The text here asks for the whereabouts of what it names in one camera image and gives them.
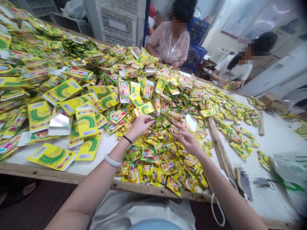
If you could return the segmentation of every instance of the barcode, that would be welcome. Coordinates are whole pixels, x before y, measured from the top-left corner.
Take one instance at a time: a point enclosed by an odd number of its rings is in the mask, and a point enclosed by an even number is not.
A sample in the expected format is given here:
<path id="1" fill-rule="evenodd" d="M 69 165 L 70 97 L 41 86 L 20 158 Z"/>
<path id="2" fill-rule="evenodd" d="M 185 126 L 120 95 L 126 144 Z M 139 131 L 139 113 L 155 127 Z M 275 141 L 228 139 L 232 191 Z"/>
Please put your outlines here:
<path id="1" fill-rule="evenodd" d="M 86 131 L 86 132 L 83 132 L 83 136 L 94 134 L 94 133 L 95 133 L 95 130 Z"/>
<path id="2" fill-rule="evenodd" d="M 89 107 L 90 105 L 89 104 L 84 104 L 82 106 L 80 106 L 79 108 L 86 108 L 86 107 Z"/>
<path id="3" fill-rule="evenodd" d="M 75 82 L 73 82 L 73 81 L 70 81 L 69 84 L 71 84 L 72 87 L 74 87 L 75 89 L 79 88 L 79 86 Z"/>
<path id="4" fill-rule="evenodd" d="M 37 153 L 34 156 L 32 156 L 32 158 L 38 158 L 46 149 L 47 147 L 45 146 L 41 147 L 41 149 L 38 150 Z"/>
<path id="5" fill-rule="evenodd" d="M 34 109 L 34 108 L 37 108 L 37 107 L 41 107 L 45 104 L 45 102 L 41 102 L 41 103 L 38 103 L 38 104 L 33 104 L 31 105 L 31 108 Z"/>
<path id="6" fill-rule="evenodd" d="M 63 106 L 69 113 L 74 112 L 74 110 L 68 104 L 64 104 Z"/>
<path id="7" fill-rule="evenodd" d="M 116 102 L 118 102 L 118 97 L 117 97 L 117 95 L 114 95 L 114 100 L 116 101 Z"/>
<path id="8" fill-rule="evenodd" d="M 89 159 L 91 157 L 92 157 L 91 154 L 80 154 L 79 155 L 79 159 Z"/>

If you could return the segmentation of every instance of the phone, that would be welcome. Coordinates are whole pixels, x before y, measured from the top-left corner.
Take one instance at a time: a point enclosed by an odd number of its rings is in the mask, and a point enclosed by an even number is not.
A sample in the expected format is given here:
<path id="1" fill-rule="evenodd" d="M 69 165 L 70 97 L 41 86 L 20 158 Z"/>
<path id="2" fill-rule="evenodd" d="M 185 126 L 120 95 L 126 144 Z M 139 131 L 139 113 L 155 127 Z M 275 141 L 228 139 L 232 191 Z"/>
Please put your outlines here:
<path id="1" fill-rule="evenodd" d="M 237 183 L 242 192 L 246 193 L 248 199 L 253 202 L 252 190 L 248 180 L 248 175 L 245 173 L 243 168 L 236 168 Z"/>

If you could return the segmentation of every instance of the white string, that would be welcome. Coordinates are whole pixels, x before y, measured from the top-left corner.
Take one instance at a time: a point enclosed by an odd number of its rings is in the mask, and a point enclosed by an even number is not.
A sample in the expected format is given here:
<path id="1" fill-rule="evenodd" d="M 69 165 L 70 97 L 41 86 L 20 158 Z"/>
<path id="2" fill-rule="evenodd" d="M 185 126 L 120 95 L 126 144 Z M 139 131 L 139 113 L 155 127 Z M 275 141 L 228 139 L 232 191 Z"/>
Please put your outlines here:
<path id="1" fill-rule="evenodd" d="M 237 186 L 236 186 L 236 183 L 235 183 L 232 179 L 230 179 L 229 177 L 228 177 L 228 179 L 234 184 L 234 186 L 235 186 L 237 192 L 239 192 L 239 191 L 238 191 L 238 188 L 237 188 Z M 215 193 L 213 193 L 212 196 L 211 196 L 211 210 L 212 210 L 212 214 L 213 214 L 213 217 L 214 217 L 215 221 L 217 222 L 217 224 L 218 224 L 219 226 L 221 226 L 221 227 L 224 227 L 224 226 L 225 226 L 225 223 L 226 223 L 226 219 L 225 219 L 225 215 L 224 215 L 224 213 L 223 213 L 223 211 L 222 211 L 222 208 L 221 208 L 221 206 L 220 206 L 220 203 L 218 202 L 217 199 L 216 199 L 216 203 L 217 203 L 218 208 L 219 208 L 220 211 L 221 211 L 221 214 L 222 214 L 222 217 L 223 217 L 223 222 L 220 224 L 220 223 L 217 221 L 217 218 L 216 218 L 216 216 L 215 216 L 214 209 L 213 209 L 213 200 L 214 200 L 214 197 L 215 197 Z"/>

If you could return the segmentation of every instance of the pink blouse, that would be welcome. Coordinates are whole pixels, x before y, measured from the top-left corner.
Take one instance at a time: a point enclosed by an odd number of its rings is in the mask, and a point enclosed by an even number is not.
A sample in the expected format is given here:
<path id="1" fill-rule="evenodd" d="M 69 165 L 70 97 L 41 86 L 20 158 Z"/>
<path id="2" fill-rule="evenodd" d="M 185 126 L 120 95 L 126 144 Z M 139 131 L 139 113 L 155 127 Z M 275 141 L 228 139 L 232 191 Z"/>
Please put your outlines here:
<path id="1" fill-rule="evenodd" d="M 187 32 L 183 32 L 177 40 L 177 44 L 174 48 L 173 53 L 172 49 L 175 45 L 173 41 L 171 42 L 171 48 L 169 50 L 169 41 L 171 35 L 171 24 L 170 22 L 162 22 L 158 28 L 153 32 L 153 34 L 148 39 L 147 43 L 155 50 L 155 52 L 161 56 L 161 59 L 167 63 L 173 64 L 174 62 L 180 60 L 186 60 L 189 52 L 190 46 L 190 35 Z"/>

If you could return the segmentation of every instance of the sleeve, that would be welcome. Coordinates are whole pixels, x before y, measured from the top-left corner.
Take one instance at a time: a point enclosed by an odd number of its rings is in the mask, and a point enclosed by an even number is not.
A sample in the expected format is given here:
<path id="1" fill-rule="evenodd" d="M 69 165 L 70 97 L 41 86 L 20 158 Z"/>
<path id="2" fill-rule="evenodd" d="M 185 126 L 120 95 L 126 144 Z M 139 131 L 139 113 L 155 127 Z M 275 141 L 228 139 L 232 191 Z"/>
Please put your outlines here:
<path id="1" fill-rule="evenodd" d="M 158 26 L 158 28 L 152 33 L 152 35 L 149 37 L 147 43 L 151 45 L 153 49 L 155 49 L 157 45 L 159 44 L 160 36 L 161 36 L 163 29 L 164 29 L 164 23 L 162 22 Z"/>
<path id="2" fill-rule="evenodd" d="M 188 37 L 185 41 L 180 60 L 186 61 L 189 53 L 189 47 L 190 47 L 190 37 Z"/>
<path id="3" fill-rule="evenodd" d="M 248 65 L 247 68 L 245 69 L 244 73 L 239 76 L 240 80 L 246 80 L 252 71 L 253 65 Z"/>
<path id="4" fill-rule="evenodd" d="M 227 67 L 229 62 L 232 60 L 229 59 L 229 56 L 228 57 L 225 57 L 222 61 L 220 61 L 220 63 L 215 67 L 215 69 L 217 71 L 221 71 L 223 68 Z"/>

